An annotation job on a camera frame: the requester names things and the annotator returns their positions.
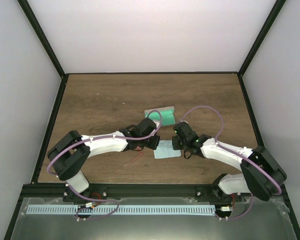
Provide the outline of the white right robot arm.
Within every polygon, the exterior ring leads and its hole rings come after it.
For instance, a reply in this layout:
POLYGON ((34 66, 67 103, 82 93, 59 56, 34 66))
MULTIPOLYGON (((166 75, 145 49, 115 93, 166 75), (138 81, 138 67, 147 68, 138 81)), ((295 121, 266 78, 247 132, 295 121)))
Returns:
POLYGON ((174 150, 183 150, 184 158, 198 156, 212 159, 240 170, 240 174, 225 174, 212 188, 213 198, 219 202, 230 194, 251 193, 262 201, 282 193, 287 174, 272 154, 263 146, 237 147, 202 134, 197 135, 186 121, 177 123, 172 138, 174 150))

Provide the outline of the black aluminium frame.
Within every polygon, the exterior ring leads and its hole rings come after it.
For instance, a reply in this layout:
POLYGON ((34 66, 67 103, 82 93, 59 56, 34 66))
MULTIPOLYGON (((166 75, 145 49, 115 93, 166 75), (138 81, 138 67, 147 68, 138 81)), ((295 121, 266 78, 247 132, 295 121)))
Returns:
MULTIPOLYGON (((54 105, 52 108, 52 112, 48 121, 48 125, 45 131, 45 135, 43 138, 43 143, 41 145, 39 155, 37 158, 37 162, 31 177, 31 182, 29 184, 23 185, 21 189, 21 193, 19 199, 17 201, 15 210, 13 212, 11 221, 9 223, 8 229, 6 231, 5 240, 10 240, 13 237, 13 231, 15 229, 17 223, 17 216, 20 213, 21 203, 24 198, 30 197, 59 197, 61 196, 61 191, 66 188, 66 186, 62 183, 39 183, 39 175, 42 169, 44 155, 48 148, 48 143, 51 139, 53 127, 55 125, 58 111, 60 109, 61 101, 66 89, 66 84, 68 82, 69 73, 65 73, 62 69, 59 60, 55 52, 53 51, 51 44, 49 43, 42 27, 40 26, 39 21, 37 20, 35 13, 33 12, 30 4, 26 0, 18 1, 22 11, 24 12, 26 18, 28 19, 31 27, 35 31, 38 39, 40 40, 44 50, 47 52, 50 60, 52 61, 53 66, 57 70, 60 76, 60 85, 57 91, 56 99, 54 101, 54 105)), ((239 71, 235 74, 238 77, 238 81, 240 84, 240 88, 243 94, 243 98, 245 101, 245 105, 247 107, 247 111, 249 114, 249 118, 252 124, 253 132, 256 138, 256 141, 259 145, 263 146, 264 141, 261 136, 261 132, 251 105, 251 101, 249 99, 243 75, 247 71, 249 65, 251 64, 253 58, 255 57, 257 51, 259 50, 261 44, 266 38, 268 32, 270 31, 272 25, 274 24, 276 18, 281 12, 283 6, 285 5, 285 0, 277 0, 270 13, 268 14, 264 24, 262 25, 261 30, 259 31, 251 49, 249 50, 242 66, 239 71)), ((108 187, 111 193, 116 194, 119 197, 130 196, 130 197, 170 197, 172 194, 177 194, 177 196, 186 195, 193 193, 196 187, 196 184, 137 184, 137 183, 128 183, 128 184, 108 184, 108 187)))

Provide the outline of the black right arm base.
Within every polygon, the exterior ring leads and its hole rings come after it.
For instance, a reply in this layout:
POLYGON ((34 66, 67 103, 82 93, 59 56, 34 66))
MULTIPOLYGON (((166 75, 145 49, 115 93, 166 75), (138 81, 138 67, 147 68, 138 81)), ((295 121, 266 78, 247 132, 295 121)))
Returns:
POLYGON ((201 184, 195 188, 195 195, 199 202, 209 202, 211 205, 230 204, 233 200, 241 202, 242 197, 234 193, 226 194, 218 186, 220 180, 225 177, 223 173, 218 176, 211 184, 201 184))

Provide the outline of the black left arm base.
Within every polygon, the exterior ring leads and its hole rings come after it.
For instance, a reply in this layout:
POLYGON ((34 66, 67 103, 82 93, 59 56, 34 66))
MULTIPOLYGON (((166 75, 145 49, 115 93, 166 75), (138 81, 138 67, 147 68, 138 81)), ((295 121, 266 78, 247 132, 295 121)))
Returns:
POLYGON ((73 202, 87 201, 87 202, 97 202, 105 203, 107 200, 103 195, 97 192, 93 192, 91 187, 88 187, 82 193, 78 193, 72 186, 68 183, 65 184, 65 191, 67 198, 70 198, 73 202))

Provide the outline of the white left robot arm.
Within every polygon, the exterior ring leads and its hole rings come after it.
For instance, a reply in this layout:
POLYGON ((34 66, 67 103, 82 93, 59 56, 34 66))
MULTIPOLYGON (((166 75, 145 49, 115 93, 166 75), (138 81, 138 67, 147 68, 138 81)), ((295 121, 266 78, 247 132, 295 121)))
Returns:
POLYGON ((160 120, 146 117, 137 125, 109 134, 81 135, 72 130, 48 151, 50 163, 46 171, 66 182, 79 201, 87 202, 92 196, 92 189, 81 171, 86 160, 112 152, 141 151, 144 148, 155 150, 160 141, 157 132, 161 125, 160 120))

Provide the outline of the light blue cleaning cloth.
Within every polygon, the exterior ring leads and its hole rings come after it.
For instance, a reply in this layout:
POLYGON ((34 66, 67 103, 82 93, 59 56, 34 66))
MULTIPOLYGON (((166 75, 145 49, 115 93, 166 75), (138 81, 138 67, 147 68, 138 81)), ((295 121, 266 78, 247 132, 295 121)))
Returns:
POLYGON ((172 140, 160 140, 153 153, 155 159, 177 158, 181 156, 180 150, 173 149, 172 140))

